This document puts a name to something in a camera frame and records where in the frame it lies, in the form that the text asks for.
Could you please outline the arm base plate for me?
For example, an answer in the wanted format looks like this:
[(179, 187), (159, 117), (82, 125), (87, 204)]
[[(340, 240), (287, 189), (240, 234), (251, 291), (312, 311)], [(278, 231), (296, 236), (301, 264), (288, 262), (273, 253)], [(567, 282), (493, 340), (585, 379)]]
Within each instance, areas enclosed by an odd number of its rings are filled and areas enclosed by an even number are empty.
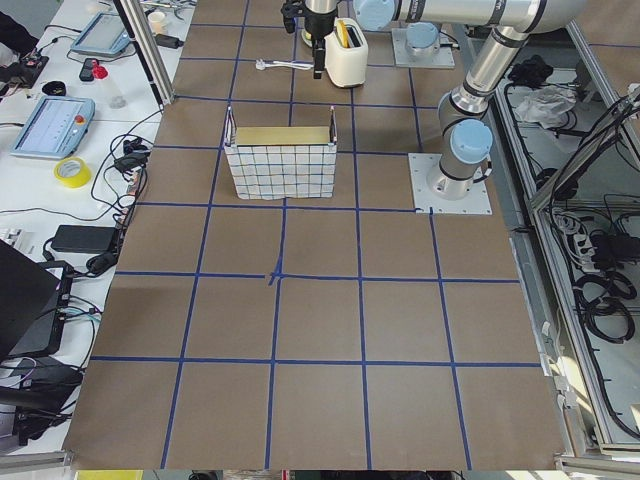
[(396, 66), (427, 69), (455, 67), (452, 48), (444, 44), (437, 28), (393, 28), (391, 33)]
[(440, 169), (441, 154), (409, 153), (414, 210), (423, 214), (491, 215), (492, 208), (478, 166), (467, 180), (453, 180)]

